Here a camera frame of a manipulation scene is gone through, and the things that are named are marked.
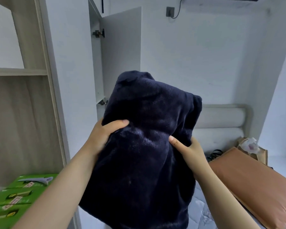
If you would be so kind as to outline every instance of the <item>green packaging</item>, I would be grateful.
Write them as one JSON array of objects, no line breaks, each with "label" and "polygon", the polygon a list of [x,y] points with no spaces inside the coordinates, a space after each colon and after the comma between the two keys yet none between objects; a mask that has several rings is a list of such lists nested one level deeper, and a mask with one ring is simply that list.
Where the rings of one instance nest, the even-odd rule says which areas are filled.
[{"label": "green packaging", "polygon": [[0,206],[14,204],[31,204],[42,194],[45,188],[28,187],[0,191]]},{"label": "green packaging", "polygon": [[0,229],[12,228],[30,206],[30,204],[0,206]]},{"label": "green packaging", "polygon": [[57,177],[58,174],[43,175],[22,175],[8,185],[7,189],[29,188],[29,187],[47,187]]}]

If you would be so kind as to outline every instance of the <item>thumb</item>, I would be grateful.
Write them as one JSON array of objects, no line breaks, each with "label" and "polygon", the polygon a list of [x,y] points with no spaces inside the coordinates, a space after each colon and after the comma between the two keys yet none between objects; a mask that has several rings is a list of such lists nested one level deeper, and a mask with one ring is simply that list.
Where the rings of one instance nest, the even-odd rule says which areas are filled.
[{"label": "thumb", "polygon": [[172,144],[172,146],[174,146],[181,154],[187,151],[188,147],[182,144],[180,141],[178,141],[173,136],[170,136],[168,140]]},{"label": "thumb", "polygon": [[112,121],[103,126],[103,129],[107,132],[108,135],[115,132],[118,129],[124,128],[129,124],[129,120],[117,120]]}]

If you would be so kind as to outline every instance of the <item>forearm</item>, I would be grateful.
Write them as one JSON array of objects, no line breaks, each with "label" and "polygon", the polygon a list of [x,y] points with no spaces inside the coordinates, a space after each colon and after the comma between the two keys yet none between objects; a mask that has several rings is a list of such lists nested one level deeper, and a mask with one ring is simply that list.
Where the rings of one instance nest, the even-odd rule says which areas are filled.
[{"label": "forearm", "polygon": [[66,229],[90,179],[96,157],[83,147],[13,229]]},{"label": "forearm", "polygon": [[218,229],[260,229],[210,167],[197,180]]}]

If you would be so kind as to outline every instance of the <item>wall socket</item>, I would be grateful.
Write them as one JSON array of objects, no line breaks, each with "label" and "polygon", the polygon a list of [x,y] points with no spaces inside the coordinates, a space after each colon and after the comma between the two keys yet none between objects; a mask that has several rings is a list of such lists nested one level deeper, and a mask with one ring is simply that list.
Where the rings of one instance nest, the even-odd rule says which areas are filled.
[{"label": "wall socket", "polygon": [[166,7],[166,16],[173,18],[174,15],[175,15],[175,7]]}]

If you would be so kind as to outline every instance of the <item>fleece blanket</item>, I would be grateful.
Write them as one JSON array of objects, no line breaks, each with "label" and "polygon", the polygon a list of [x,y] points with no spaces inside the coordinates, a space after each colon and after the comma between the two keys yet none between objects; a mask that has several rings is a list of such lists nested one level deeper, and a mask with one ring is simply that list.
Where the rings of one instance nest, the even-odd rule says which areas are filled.
[{"label": "fleece blanket", "polygon": [[202,99],[147,72],[122,73],[102,124],[127,119],[99,154],[80,207],[112,229],[186,229],[195,180],[170,135],[186,146]]}]

